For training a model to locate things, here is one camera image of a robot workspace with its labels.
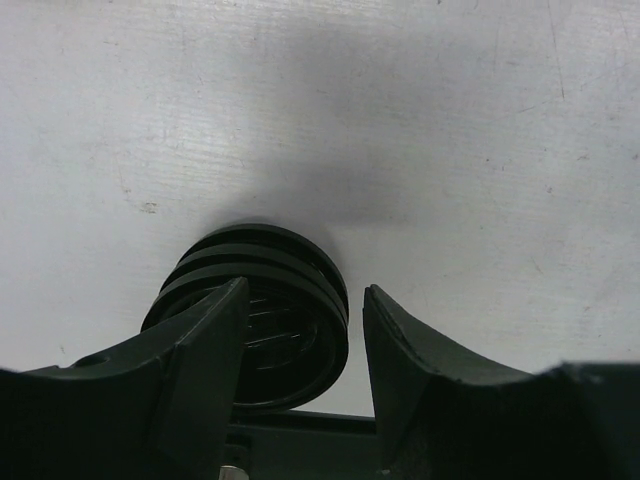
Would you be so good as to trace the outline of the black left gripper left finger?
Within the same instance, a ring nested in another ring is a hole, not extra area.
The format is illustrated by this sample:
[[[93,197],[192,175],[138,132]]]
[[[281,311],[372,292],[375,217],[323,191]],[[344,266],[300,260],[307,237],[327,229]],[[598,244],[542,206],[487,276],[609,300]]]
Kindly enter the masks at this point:
[[[215,479],[240,375],[249,286],[73,365],[1,374],[5,479]]]

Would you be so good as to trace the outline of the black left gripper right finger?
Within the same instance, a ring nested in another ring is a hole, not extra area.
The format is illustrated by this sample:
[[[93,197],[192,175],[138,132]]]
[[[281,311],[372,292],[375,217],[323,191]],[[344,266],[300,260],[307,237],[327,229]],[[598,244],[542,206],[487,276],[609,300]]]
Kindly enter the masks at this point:
[[[635,479],[639,367],[529,374],[414,318],[378,286],[363,325],[381,464],[394,479]]]

